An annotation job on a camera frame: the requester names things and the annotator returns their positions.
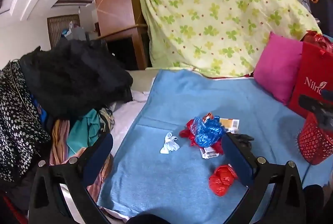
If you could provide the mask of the blue plastic bag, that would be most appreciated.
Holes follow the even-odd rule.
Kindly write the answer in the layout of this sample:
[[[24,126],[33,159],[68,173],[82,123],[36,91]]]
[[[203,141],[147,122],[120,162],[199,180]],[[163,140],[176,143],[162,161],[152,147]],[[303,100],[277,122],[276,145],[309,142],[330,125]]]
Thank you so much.
[[[194,141],[199,147],[207,148],[216,144],[226,133],[225,127],[220,122],[219,116],[205,119],[195,117],[190,127]]]

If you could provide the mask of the long white medicine box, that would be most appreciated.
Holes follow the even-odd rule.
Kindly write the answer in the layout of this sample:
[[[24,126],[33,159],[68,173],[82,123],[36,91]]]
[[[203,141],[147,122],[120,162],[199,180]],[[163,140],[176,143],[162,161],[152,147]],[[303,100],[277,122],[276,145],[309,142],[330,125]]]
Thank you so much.
[[[215,150],[211,147],[200,148],[200,153],[203,159],[211,159],[220,155],[219,153],[216,153]]]

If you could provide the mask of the orange white wrapper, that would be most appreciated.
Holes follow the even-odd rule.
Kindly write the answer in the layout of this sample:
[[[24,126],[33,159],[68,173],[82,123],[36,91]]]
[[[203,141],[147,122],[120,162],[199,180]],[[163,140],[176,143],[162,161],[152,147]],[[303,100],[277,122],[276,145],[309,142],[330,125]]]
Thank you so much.
[[[206,115],[203,116],[203,122],[206,122],[208,119],[213,119],[214,116],[212,113],[207,113]]]

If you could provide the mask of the red plastic mesh basket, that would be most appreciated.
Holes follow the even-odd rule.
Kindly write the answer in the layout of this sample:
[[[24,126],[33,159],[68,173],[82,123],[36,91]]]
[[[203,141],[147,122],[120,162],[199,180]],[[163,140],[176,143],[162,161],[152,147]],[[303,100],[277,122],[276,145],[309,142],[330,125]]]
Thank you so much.
[[[332,130],[320,128],[315,115],[308,113],[297,144],[303,158],[311,165],[318,165],[332,155]]]

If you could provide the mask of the red foil bag in tote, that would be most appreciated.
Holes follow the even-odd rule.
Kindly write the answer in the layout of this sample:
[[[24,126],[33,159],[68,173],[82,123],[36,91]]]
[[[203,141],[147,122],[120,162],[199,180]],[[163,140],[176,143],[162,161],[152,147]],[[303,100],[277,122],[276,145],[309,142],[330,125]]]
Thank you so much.
[[[302,38],[303,50],[302,55],[306,54],[332,54],[332,41],[318,33],[317,31],[308,30],[307,33]]]

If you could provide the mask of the orange white carton box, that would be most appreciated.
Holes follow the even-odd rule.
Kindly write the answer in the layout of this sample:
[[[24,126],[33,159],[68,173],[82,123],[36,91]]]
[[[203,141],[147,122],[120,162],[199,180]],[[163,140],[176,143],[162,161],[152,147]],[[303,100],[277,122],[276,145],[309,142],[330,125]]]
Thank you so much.
[[[220,123],[226,129],[226,132],[230,133],[239,132],[239,119],[220,118]]]

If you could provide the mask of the pink pillow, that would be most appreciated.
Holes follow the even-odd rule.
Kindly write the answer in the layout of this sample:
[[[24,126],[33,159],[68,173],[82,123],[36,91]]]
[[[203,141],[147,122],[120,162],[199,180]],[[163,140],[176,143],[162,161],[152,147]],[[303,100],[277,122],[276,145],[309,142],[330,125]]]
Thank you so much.
[[[288,105],[296,84],[302,50],[302,41],[271,32],[255,66],[255,81],[284,105]]]

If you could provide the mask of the red plastic ball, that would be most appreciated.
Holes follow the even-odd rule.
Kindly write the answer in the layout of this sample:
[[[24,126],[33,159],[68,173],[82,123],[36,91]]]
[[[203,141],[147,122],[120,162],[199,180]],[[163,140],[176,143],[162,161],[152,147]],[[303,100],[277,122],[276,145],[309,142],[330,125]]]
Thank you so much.
[[[230,164],[221,165],[215,169],[208,179],[209,188],[216,196],[224,196],[234,181],[238,179],[237,174]]]

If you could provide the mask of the white tissue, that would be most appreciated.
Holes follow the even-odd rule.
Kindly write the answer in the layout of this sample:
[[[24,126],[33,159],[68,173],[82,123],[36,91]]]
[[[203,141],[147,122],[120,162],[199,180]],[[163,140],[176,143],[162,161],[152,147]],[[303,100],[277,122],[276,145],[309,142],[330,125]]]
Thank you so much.
[[[169,154],[172,151],[177,151],[180,146],[177,143],[178,138],[171,133],[167,133],[164,138],[163,147],[160,149],[161,154]]]

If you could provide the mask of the brown wooden cabinet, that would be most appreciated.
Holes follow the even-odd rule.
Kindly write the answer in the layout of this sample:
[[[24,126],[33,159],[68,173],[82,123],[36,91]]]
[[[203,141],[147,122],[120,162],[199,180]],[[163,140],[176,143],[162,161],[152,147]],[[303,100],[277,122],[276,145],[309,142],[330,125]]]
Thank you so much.
[[[95,0],[101,39],[110,53],[128,70],[148,67],[144,37],[147,25],[140,0]]]

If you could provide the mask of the pink orange striped cloth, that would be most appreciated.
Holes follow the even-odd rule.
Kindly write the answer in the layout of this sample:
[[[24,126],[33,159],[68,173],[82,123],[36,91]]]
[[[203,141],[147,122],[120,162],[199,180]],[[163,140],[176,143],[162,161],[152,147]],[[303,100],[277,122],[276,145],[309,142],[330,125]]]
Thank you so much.
[[[70,132],[69,120],[57,120],[52,129],[50,164],[59,165],[68,159],[67,138]]]

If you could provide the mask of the black white dotted garment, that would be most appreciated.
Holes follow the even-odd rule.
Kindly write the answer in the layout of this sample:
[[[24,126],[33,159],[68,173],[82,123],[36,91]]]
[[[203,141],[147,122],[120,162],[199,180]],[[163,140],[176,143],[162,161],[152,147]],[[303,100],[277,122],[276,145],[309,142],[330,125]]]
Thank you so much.
[[[49,155],[51,136],[43,129],[18,61],[1,70],[1,181],[15,184]]]

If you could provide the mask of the red plastic bag strip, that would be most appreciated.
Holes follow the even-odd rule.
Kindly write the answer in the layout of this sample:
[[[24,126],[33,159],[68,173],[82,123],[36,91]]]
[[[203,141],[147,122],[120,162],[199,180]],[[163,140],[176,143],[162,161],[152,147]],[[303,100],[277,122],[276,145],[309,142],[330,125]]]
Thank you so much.
[[[193,123],[194,119],[191,119],[190,121],[187,122],[186,124],[186,128],[182,131],[180,131],[179,136],[181,138],[188,138],[190,140],[190,144],[191,146],[196,146],[199,147],[196,142],[194,141],[194,135],[191,133],[190,131],[190,127]],[[224,151],[222,149],[222,142],[221,139],[214,145],[211,146],[211,148],[213,148],[215,150],[216,153],[219,153],[220,155],[224,154]]]

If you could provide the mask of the teal cloth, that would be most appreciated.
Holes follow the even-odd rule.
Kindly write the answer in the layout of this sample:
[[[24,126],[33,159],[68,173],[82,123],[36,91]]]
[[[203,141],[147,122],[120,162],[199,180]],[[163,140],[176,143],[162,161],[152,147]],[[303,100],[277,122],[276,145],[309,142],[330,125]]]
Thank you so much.
[[[81,116],[71,128],[68,138],[68,156],[72,157],[81,148],[92,146],[99,137],[100,118],[95,109]]]

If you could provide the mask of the blue bed blanket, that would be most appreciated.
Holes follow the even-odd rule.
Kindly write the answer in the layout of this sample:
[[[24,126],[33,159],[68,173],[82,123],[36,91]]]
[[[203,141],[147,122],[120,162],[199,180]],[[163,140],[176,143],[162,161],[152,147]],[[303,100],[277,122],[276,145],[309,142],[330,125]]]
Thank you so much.
[[[113,160],[98,204],[126,217],[149,212],[170,223],[223,223],[246,192],[235,182],[223,197],[208,185],[223,156],[203,159],[188,139],[161,154],[164,138],[195,118],[238,119],[240,133],[254,138],[252,153],[273,164],[296,163],[304,186],[328,183],[332,158],[308,164],[296,144],[304,119],[266,93],[251,78],[212,80],[190,71],[160,71],[147,102]]]

